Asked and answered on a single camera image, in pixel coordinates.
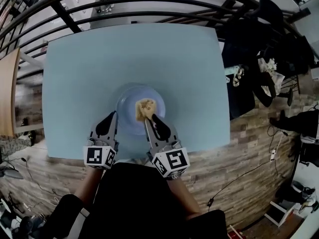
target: blue plate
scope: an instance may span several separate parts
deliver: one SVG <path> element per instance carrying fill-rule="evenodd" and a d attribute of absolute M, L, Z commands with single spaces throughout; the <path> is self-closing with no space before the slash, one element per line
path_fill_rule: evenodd
<path fill-rule="evenodd" d="M 144 124 L 136 121 L 135 103 L 149 98 L 156 101 L 156 115 L 165 117 L 163 98 L 154 89 L 146 85 L 137 85 L 126 90 L 119 98 L 116 111 L 119 115 L 119 125 L 127 134 L 144 135 Z"/>

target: table top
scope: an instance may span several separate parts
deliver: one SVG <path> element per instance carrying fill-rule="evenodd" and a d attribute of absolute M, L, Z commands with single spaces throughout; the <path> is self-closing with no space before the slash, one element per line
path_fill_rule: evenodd
<path fill-rule="evenodd" d="M 42 90 L 51 157 L 82 159 L 91 125 L 115 110 L 129 86 L 154 88 L 188 152 L 229 143 L 229 107 L 213 28 L 130 24 L 88 30 L 49 43 Z M 146 136 L 118 128 L 117 158 L 146 157 Z"/>

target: light blue table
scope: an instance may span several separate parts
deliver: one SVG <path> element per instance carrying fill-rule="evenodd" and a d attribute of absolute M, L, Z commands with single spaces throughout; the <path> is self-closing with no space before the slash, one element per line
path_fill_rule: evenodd
<path fill-rule="evenodd" d="M 110 26 L 49 43 L 43 124 L 51 157 L 82 159 L 92 123 L 116 107 L 132 84 L 163 97 L 166 118 L 188 152 L 229 143 L 229 107 L 221 52 L 212 28 L 182 24 Z M 118 158 L 145 157 L 145 136 L 118 128 Z"/>

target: bread piece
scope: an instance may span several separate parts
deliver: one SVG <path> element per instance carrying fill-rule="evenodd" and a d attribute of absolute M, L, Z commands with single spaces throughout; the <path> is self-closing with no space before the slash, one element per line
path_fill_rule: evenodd
<path fill-rule="evenodd" d="M 152 120 L 152 115 L 156 112 L 156 101 L 153 99 L 142 99 L 135 103 L 136 120 L 145 121 L 145 118 Z"/>

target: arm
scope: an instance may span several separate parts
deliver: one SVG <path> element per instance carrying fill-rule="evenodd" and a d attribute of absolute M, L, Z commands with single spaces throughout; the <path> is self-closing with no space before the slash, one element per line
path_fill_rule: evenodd
<path fill-rule="evenodd" d="M 81 186 L 74 193 L 75 196 L 82 200 L 85 207 L 93 204 L 103 172 L 104 170 L 88 167 L 86 177 L 84 178 Z"/>
<path fill-rule="evenodd" d="M 181 178 L 167 181 L 167 184 L 172 193 L 185 208 L 187 213 L 187 220 L 201 215 L 198 203 L 196 202 L 192 194 L 188 191 Z"/>

